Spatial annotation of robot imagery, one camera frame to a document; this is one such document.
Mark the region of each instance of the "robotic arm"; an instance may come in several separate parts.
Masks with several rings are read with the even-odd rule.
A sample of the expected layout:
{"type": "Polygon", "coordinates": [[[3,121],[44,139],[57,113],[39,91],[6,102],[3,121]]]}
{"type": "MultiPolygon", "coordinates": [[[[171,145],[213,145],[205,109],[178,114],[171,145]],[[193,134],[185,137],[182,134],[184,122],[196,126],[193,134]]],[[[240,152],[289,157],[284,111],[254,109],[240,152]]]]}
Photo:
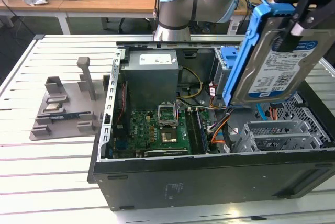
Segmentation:
{"type": "Polygon", "coordinates": [[[238,0],[160,0],[159,25],[155,41],[190,41],[188,23],[225,23],[238,0]]]}

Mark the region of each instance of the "power supply label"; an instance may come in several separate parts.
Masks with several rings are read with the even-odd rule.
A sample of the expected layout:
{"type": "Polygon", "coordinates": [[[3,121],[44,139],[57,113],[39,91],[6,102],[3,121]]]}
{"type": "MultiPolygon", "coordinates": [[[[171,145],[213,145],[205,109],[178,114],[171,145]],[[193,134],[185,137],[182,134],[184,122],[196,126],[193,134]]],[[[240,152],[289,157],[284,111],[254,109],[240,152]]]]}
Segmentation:
{"type": "Polygon", "coordinates": [[[273,97],[283,93],[299,72],[299,62],[309,56],[317,45],[318,41],[301,41],[292,52],[271,49],[249,89],[249,96],[273,97]]]}
{"type": "Polygon", "coordinates": [[[142,54],[140,55],[140,65],[152,64],[172,64],[170,54],[142,54]]]}

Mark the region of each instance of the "yellow cable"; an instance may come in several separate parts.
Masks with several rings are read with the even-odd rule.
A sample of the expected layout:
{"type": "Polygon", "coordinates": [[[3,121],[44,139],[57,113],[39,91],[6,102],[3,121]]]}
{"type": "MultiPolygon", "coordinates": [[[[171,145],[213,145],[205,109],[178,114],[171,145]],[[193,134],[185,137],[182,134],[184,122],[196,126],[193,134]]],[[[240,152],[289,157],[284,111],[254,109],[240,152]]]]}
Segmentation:
{"type": "Polygon", "coordinates": [[[201,82],[200,78],[198,77],[197,74],[195,74],[194,71],[192,71],[190,68],[188,67],[184,67],[182,66],[183,68],[187,69],[188,71],[190,71],[198,80],[199,80],[199,83],[200,83],[200,88],[198,90],[197,93],[193,94],[193,95],[188,95],[188,96],[181,96],[181,97],[177,97],[177,98],[192,98],[192,97],[196,97],[197,95],[199,95],[201,93],[201,91],[203,90],[203,83],[201,82]]]}

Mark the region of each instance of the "metal table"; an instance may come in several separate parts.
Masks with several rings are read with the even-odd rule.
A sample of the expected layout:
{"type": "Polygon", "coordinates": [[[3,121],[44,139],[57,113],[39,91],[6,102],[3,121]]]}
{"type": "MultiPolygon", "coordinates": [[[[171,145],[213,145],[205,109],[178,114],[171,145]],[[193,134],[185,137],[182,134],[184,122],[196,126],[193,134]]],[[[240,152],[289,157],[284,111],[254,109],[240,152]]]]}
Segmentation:
{"type": "MultiPolygon", "coordinates": [[[[111,212],[97,185],[86,182],[94,136],[37,142],[28,137],[47,77],[78,81],[81,70],[76,66],[77,58],[89,56],[92,78],[102,78],[109,72],[117,40],[152,38],[45,36],[32,41],[0,87],[0,223],[250,223],[255,219],[252,216],[266,218],[262,223],[333,222],[334,177],[300,199],[111,212]]],[[[333,114],[334,74],[335,70],[321,60],[307,77],[317,94],[327,99],[333,114]]]]}

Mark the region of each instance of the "metal case frame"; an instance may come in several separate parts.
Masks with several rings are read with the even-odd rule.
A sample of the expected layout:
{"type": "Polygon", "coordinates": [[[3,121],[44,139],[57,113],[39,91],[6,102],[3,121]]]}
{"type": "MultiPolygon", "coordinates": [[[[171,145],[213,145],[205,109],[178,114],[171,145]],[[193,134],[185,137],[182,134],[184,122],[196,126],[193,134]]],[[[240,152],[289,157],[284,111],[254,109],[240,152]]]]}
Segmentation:
{"type": "Polygon", "coordinates": [[[299,198],[335,174],[334,148],[101,158],[104,144],[109,141],[108,115],[113,113],[119,62],[118,58],[113,61],[103,126],[95,143],[98,150],[94,149],[92,156],[95,165],[91,165],[111,210],[299,198]]]}

